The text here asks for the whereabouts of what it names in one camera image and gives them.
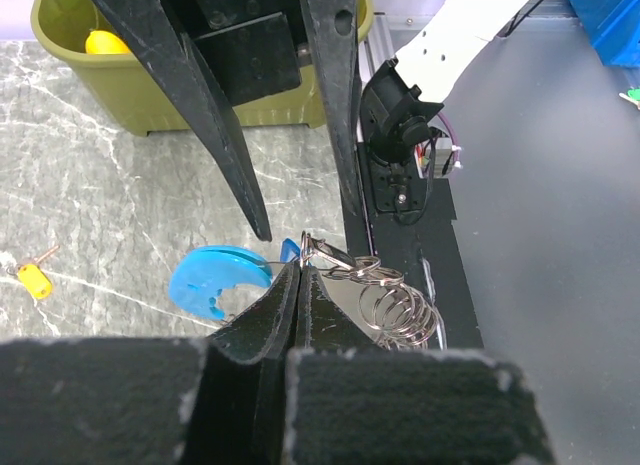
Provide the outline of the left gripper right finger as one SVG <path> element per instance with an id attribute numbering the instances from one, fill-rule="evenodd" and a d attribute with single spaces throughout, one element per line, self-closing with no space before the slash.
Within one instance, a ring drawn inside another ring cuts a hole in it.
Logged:
<path id="1" fill-rule="evenodd" d="M 515 364 L 479 349 L 325 348 L 313 270 L 289 267 L 297 336 L 285 368 L 288 464 L 551 464 L 536 397 Z"/>

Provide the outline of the light blue key handle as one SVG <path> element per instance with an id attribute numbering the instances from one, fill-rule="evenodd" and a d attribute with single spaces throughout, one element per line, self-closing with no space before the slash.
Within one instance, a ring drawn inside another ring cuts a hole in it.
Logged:
<path id="1" fill-rule="evenodd" d="M 204 246 L 190 251 L 175 268 L 168 296 L 190 314 L 222 320 L 225 312 L 217 302 L 224 291 L 238 285 L 269 288 L 272 277 L 268 261 L 257 253 L 235 246 Z"/>

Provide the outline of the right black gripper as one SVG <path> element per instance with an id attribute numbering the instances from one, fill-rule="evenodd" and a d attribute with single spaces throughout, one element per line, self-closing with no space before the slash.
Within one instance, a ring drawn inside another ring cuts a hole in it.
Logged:
<path id="1" fill-rule="evenodd" d="M 343 205 L 358 213 L 356 0 L 92 1 L 213 157 L 261 241 L 272 240 L 269 217 L 231 105 L 298 88 L 308 39 Z"/>

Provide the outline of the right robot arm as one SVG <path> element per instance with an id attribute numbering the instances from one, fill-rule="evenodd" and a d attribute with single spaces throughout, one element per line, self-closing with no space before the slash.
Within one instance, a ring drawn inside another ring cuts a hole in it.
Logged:
<path id="1" fill-rule="evenodd" d="M 446 0 L 367 81 L 356 0 L 92 0 L 219 166 L 255 235 L 271 239 L 237 105 L 319 83 L 339 187 L 356 213 L 356 138 L 384 162 L 408 160 L 457 80 L 528 0 Z"/>

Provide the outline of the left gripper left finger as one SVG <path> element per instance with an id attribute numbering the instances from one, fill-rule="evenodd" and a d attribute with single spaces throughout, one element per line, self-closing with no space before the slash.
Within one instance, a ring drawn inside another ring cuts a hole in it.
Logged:
<path id="1" fill-rule="evenodd" d="M 1 345 L 5 464 L 277 464 L 300 272 L 204 338 Z"/>

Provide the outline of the metal keyring with small rings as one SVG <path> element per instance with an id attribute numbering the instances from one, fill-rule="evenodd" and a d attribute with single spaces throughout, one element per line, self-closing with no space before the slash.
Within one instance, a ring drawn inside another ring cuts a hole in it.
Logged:
<path id="1" fill-rule="evenodd" d="M 376 256 L 354 257 L 323 239 L 302 233 L 300 264 L 314 267 L 330 297 L 373 341 L 388 350 L 448 348 L 435 285 L 424 260 L 427 290 L 409 285 L 404 274 Z"/>

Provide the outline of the yellow key tag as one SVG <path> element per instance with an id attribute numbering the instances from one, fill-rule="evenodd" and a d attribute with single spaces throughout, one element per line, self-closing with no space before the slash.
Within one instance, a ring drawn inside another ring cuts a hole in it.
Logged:
<path id="1" fill-rule="evenodd" d="M 53 291 L 53 284 L 40 267 L 27 263 L 18 267 L 16 276 L 29 294 L 36 300 L 47 298 Z"/>

